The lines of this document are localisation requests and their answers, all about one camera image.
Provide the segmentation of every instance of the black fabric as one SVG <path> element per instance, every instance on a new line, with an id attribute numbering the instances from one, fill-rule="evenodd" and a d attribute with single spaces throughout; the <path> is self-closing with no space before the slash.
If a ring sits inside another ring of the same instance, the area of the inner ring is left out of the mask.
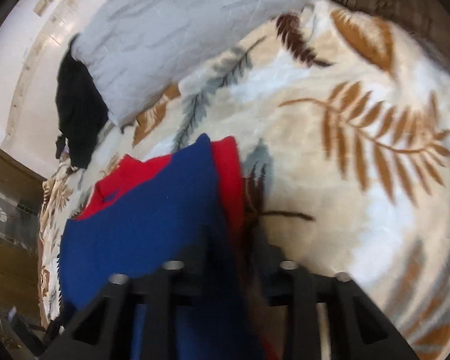
<path id="1" fill-rule="evenodd" d="M 56 109 L 62 135 L 56 141 L 57 155 L 68 139 L 71 165 L 87 168 L 97 144 L 97 135 L 108 121 L 108 109 L 87 67 L 73 59 L 71 45 L 58 71 Z"/>

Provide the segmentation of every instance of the screw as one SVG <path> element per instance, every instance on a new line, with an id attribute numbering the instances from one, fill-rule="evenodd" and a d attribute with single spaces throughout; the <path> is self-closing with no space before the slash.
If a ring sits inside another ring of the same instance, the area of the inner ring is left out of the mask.
<path id="1" fill-rule="evenodd" d="M 286 271 L 293 271 L 294 269 L 297 269 L 299 265 L 292 261 L 291 259 L 286 259 L 285 261 L 282 261 L 280 263 L 280 268 L 286 270 Z"/>
<path id="2" fill-rule="evenodd" d="M 179 271 L 180 269 L 183 269 L 184 266 L 185 264 L 183 264 L 183 261 L 178 261 L 175 259 L 162 264 L 163 269 L 166 269 L 167 271 Z"/>
<path id="3" fill-rule="evenodd" d="M 126 274 L 113 274 L 108 279 L 112 284 L 123 285 L 128 281 L 128 276 Z"/>
<path id="4" fill-rule="evenodd" d="M 335 275 L 338 281 L 341 281 L 342 283 L 346 283 L 347 281 L 350 281 L 350 275 L 347 272 L 339 272 Z"/>

